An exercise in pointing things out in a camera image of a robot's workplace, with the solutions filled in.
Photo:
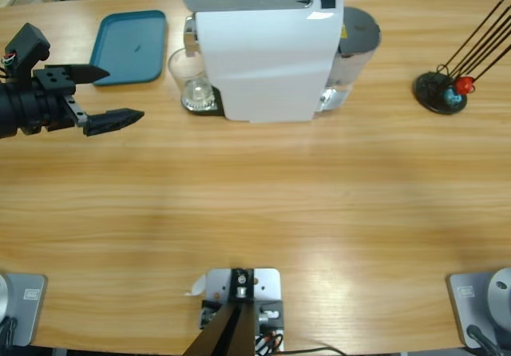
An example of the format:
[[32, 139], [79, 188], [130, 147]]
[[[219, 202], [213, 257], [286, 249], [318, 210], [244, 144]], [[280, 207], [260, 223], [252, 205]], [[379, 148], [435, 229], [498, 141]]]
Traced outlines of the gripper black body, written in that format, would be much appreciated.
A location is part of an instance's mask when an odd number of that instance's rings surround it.
[[47, 65], [25, 80], [10, 77], [2, 83], [1, 137], [85, 126], [86, 113], [73, 98], [76, 85], [85, 82], [85, 68]]

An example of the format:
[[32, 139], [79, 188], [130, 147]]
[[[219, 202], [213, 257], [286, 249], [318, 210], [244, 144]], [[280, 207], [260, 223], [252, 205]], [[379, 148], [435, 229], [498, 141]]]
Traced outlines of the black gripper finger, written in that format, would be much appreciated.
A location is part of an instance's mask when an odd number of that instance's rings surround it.
[[47, 69], [56, 69], [73, 81], [75, 84], [89, 84], [108, 77], [110, 73], [90, 64], [70, 64], [70, 65], [46, 65]]
[[86, 136], [95, 136], [110, 133], [126, 128], [144, 116], [143, 111], [134, 109], [115, 109], [102, 114], [87, 117], [83, 133]]

